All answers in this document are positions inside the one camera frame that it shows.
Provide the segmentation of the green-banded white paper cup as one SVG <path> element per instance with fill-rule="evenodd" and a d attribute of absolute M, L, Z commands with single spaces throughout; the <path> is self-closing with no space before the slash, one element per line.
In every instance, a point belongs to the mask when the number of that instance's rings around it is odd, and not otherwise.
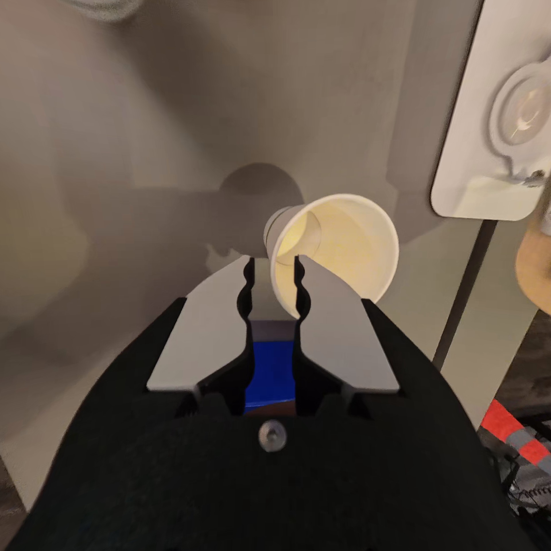
<path fill-rule="evenodd" d="M 284 207 L 266 222 L 263 241 L 275 297 L 295 319 L 295 256 L 308 256 L 372 302 L 387 292 L 398 265 L 398 234 L 391 218 L 358 195 L 336 194 Z"/>

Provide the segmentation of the orange traffic cone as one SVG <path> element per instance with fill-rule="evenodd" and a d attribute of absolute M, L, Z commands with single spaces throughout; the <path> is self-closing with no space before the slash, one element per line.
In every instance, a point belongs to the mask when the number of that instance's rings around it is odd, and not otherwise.
<path fill-rule="evenodd" d="M 497 400 L 492 400 L 481 427 L 550 475 L 550 451 Z"/>

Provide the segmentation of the blue plastic bin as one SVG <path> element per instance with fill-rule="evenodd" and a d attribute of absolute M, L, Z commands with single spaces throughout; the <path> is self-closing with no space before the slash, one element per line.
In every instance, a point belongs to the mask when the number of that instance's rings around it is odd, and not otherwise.
<path fill-rule="evenodd" d="M 295 399 L 293 341 L 254 342 L 255 370 L 245 393 L 245 412 Z"/>

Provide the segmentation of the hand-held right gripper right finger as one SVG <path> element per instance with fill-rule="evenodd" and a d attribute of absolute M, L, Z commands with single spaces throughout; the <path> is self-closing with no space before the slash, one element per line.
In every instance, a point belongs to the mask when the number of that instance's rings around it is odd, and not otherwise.
<path fill-rule="evenodd" d="M 341 397 L 349 410 L 365 395 L 399 395 L 400 384 L 359 294 L 307 255 L 295 257 L 294 282 L 297 415 L 316 415 L 329 396 Z"/>

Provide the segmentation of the white document stand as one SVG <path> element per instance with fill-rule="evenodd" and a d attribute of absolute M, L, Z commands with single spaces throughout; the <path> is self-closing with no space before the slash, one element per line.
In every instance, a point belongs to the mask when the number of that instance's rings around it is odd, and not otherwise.
<path fill-rule="evenodd" d="M 550 176 L 550 1 L 484 1 L 431 189 L 442 217 L 515 222 Z"/>

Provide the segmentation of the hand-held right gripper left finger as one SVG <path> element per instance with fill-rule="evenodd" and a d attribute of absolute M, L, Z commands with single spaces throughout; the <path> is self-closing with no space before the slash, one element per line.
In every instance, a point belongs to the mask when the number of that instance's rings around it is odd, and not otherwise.
<path fill-rule="evenodd" d="M 197 403 L 218 393 L 231 414 L 244 413 L 255 370 L 249 320 L 254 283 L 254 258 L 240 256 L 187 295 L 148 391 L 187 392 Z"/>

